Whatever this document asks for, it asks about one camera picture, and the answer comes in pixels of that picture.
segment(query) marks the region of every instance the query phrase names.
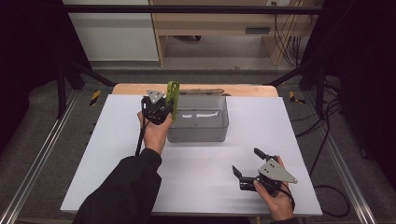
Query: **gray box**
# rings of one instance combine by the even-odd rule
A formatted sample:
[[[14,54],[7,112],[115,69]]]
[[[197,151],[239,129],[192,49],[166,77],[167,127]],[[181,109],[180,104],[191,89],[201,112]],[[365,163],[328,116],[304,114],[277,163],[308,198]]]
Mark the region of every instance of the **gray box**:
[[[225,96],[180,95],[169,142],[223,142],[229,121]]]

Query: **hand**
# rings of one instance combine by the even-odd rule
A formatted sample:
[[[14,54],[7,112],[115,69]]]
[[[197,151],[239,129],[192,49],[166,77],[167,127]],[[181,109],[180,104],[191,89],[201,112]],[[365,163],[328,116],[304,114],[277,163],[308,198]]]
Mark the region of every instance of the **hand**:
[[[137,113],[137,117],[140,121],[140,128],[142,128],[143,114],[141,111]],[[168,135],[168,130],[173,123],[172,116],[171,114],[168,114],[168,117],[166,117],[166,120],[161,125],[153,124],[149,122],[148,119],[145,119],[145,122],[145,125],[147,125],[145,136],[143,138],[145,147],[148,147],[161,155],[163,147],[165,146],[166,135]]]
[[[280,157],[277,158],[279,164],[282,167],[285,167]],[[278,191],[276,196],[273,197],[268,193],[265,187],[261,185],[258,181],[255,180],[253,183],[257,192],[267,204],[274,221],[282,221],[294,217],[293,210],[291,208],[290,198],[288,195]],[[285,190],[286,192],[289,192],[289,190],[284,185],[281,185],[281,189]]]

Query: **wall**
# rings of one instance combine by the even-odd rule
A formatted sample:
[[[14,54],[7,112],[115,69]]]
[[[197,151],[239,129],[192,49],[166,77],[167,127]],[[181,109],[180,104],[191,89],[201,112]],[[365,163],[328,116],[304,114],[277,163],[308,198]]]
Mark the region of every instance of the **wall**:
[[[67,5],[148,5],[145,0],[64,0]],[[149,14],[70,13],[90,61],[158,61]]]

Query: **black jacket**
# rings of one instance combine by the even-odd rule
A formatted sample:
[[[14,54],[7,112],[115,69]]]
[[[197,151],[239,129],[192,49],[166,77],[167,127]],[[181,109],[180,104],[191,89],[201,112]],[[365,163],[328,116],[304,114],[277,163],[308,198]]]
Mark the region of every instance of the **black jacket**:
[[[157,199],[161,156],[145,148],[139,157],[122,159],[103,184],[78,209],[73,224],[145,224]],[[275,224],[295,224],[289,219]]]

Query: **white table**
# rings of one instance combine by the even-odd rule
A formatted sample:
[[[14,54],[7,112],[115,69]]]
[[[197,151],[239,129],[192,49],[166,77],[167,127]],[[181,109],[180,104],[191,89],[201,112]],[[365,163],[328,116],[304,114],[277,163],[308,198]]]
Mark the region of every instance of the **white table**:
[[[108,95],[61,210],[77,212],[119,161],[134,155],[139,135],[139,95]],[[239,189],[232,165],[256,176],[264,164],[253,153],[280,155],[297,179],[290,184],[296,216],[322,215],[282,98],[227,97],[230,126],[221,143],[170,143],[163,151],[163,182],[154,215],[261,216],[269,214],[256,192]]]

